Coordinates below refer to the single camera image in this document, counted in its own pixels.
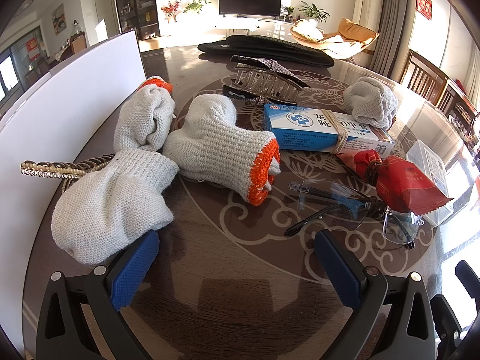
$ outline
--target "blue gripper pad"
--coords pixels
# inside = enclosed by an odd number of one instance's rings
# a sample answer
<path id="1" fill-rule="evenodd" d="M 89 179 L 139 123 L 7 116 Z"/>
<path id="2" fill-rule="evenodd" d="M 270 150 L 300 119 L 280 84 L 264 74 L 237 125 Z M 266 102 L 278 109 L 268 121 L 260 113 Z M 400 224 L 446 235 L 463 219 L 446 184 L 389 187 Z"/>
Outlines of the blue gripper pad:
<path id="1" fill-rule="evenodd" d="M 150 231 L 112 282 L 110 300 L 119 311 L 130 305 L 153 260 L 158 254 L 158 234 Z"/>
<path id="2" fill-rule="evenodd" d="M 343 305 L 356 311 L 362 301 L 360 282 L 323 232 L 319 231 L 315 235 L 314 247 L 315 256 L 325 269 Z"/>
<path id="3" fill-rule="evenodd" d="M 464 259 L 455 267 L 455 276 L 462 282 L 471 298 L 480 298 L 480 279 Z"/>

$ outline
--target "bottle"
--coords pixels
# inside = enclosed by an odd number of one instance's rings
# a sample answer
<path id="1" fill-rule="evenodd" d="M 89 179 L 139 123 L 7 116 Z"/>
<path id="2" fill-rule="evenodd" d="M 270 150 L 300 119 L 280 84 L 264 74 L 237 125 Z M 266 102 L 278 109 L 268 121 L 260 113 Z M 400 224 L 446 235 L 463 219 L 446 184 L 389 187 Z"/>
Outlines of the bottle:
<path id="1" fill-rule="evenodd" d="M 75 36 L 78 33 L 82 32 L 82 28 L 80 27 L 80 24 L 76 20 L 73 21 L 73 29 L 71 30 L 71 35 Z"/>

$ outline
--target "eyeglasses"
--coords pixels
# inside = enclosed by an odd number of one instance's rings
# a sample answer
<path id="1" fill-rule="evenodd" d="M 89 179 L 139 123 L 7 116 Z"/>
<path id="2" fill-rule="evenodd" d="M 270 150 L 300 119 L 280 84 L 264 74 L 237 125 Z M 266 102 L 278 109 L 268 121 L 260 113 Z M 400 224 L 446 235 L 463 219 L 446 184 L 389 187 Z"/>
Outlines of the eyeglasses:
<path id="1" fill-rule="evenodd" d="M 287 237 L 299 233 L 308 224 L 331 230 L 356 230 L 369 217 L 383 221 L 382 234 L 386 239 L 411 249 L 419 226 L 424 223 L 412 212 L 393 211 L 377 197 L 366 196 L 339 183 L 308 179 L 302 184 L 291 181 L 289 188 L 299 192 L 297 212 L 305 219 L 286 229 Z"/>

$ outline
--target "black cushion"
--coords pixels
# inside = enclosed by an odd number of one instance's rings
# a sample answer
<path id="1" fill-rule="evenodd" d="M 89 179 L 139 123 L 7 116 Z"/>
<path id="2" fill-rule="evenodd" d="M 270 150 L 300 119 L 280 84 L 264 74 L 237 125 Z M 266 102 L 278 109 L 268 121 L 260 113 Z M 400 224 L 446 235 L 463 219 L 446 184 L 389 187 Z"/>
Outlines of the black cushion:
<path id="1" fill-rule="evenodd" d="M 231 35 L 218 42 L 199 44 L 198 49 L 210 54 L 268 58 L 324 68 L 335 64 L 332 57 L 322 50 L 261 35 Z"/>

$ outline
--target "television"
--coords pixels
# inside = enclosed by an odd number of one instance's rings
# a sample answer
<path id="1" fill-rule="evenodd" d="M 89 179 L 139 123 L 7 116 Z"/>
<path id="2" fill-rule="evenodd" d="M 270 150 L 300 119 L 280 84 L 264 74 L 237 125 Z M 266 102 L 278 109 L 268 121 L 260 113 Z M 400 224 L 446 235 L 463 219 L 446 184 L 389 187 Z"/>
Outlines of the television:
<path id="1" fill-rule="evenodd" d="M 280 16 L 281 0 L 218 0 L 218 11 L 225 14 Z"/>

